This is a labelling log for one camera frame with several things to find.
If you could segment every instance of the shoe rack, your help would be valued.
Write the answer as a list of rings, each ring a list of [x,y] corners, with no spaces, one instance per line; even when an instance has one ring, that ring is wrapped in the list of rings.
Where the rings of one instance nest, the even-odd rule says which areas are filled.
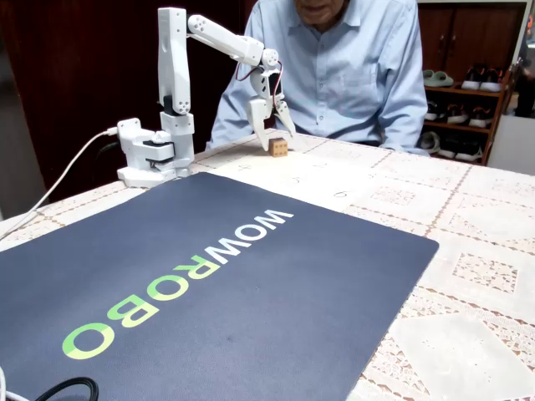
[[[487,165],[489,155],[491,153],[492,144],[494,142],[494,137],[496,135],[496,131],[498,128],[498,124],[500,123],[500,117],[505,112],[505,109],[507,108],[507,104],[509,103],[509,100],[511,99],[512,92],[515,88],[518,75],[520,73],[520,68],[517,63],[513,64],[505,73],[505,77],[502,81],[502,88],[500,92],[492,93],[492,92],[483,92],[480,90],[464,90],[461,89],[461,83],[455,82],[453,86],[450,88],[432,88],[432,87],[425,87],[425,93],[427,94],[428,98],[430,96],[436,97],[440,96],[441,98],[444,98],[444,100],[450,100],[454,99],[458,104],[464,104],[464,103],[475,103],[477,101],[483,101],[486,104],[488,104],[490,107],[494,109],[494,115],[492,117],[492,124],[489,128],[478,128],[478,127],[471,127],[469,125],[460,125],[460,124],[448,124],[448,123],[442,123],[442,122],[435,122],[435,121],[425,121],[424,122],[424,130],[431,130],[433,128],[440,129],[441,132],[445,133],[447,135],[448,131],[451,132],[457,132],[457,133],[465,133],[466,135],[477,134],[478,137],[482,137],[481,143],[483,143],[483,140],[485,142],[484,147],[482,146],[483,150],[483,156],[478,161],[464,161],[464,160],[456,160],[456,159],[447,159],[445,157],[442,157],[440,155],[432,155],[432,157],[436,157],[438,159],[447,159],[447,160],[454,160],[461,163],[470,163],[474,165]]]

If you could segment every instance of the printed logo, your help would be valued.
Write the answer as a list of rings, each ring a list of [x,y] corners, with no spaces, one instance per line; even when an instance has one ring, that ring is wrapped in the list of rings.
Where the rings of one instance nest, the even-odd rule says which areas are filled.
[[[239,226],[234,235],[236,239],[222,238],[219,240],[219,246],[209,246],[205,248],[205,253],[217,261],[209,261],[205,257],[194,255],[191,259],[195,262],[192,265],[179,265],[173,269],[175,272],[182,272],[182,275],[187,274],[190,280],[202,280],[209,277],[213,272],[218,270],[221,265],[228,262],[228,256],[238,256],[241,253],[241,248],[248,248],[252,242],[258,241],[266,236],[268,230],[275,230],[275,224],[283,224],[285,220],[283,217],[291,218],[293,215],[283,213],[281,211],[265,211],[265,216],[257,216],[254,218],[257,224],[246,224]],[[162,282],[174,282],[176,284],[176,291],[172,294],[162,294],[158,291],[158,285]],[[182,276],[176,274],[168,274],[158,277],[153,280],[147,287],[147,295],[155,301],[166,302],[177,299],[188,291],[190,283]],[[124,309],[126,305],[131,305],[132,308],[126,312],[119,312]],[[146,322],[150,317],[154,316],[160,311],[154,305],[148,303],[143,298],[133,294],[125,298],[123,301],[114,305],[107,313],[109,320],[119,320],[121,326],[125,328],[133,328]],[[102,343],[95,349],[90,351],[82,351],[74,345],[74,340],[82,332],[94,330],[102,335]],[[65,355],[72,359],[89,359],[104,352],[114,341],[115,332],[113,328],[105,323],[88,323],[82,327],[73,330],[65,339],[63,343],[63,351]]]

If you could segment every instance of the table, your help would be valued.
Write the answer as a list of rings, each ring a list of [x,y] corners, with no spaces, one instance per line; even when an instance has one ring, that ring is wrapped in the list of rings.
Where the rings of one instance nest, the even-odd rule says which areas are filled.
[[[307,135],[293,148],[274,159],[250,136],[191,168],[441,245],[348,400],[534,400],[535,177]],[[145,191],[118,181],[46,206],[0,250]]]

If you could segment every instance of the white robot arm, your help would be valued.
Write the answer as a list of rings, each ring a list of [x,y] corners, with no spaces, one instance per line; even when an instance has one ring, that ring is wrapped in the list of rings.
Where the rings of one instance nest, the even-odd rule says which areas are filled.
[[[256,39],[235,35],[200,15],[187,16],[181,8],[158,9],[158,82],[162,131],[142,129],[138,119],[120,121],[117,128],[128,166],[118,171],[128,186],[152,187],[176,177],[189,175],[193,161],[195,132],[191,110],[190,75],[186,39],[194,38],[239,63],[253,66],[250,76],[257,96],[247,103],[247,119],[264,150],[268,138],[264,120],[273,110],[288,129],[291,140],[295,125],[283,101],[283,66],[276,50],[265,49]]]

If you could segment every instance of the wooden cube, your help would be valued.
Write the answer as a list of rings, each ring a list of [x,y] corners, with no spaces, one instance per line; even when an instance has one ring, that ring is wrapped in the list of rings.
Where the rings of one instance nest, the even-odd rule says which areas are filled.
[[[269,154],[273,157],[288,156],[288,142],[283,138],[269,140]]]

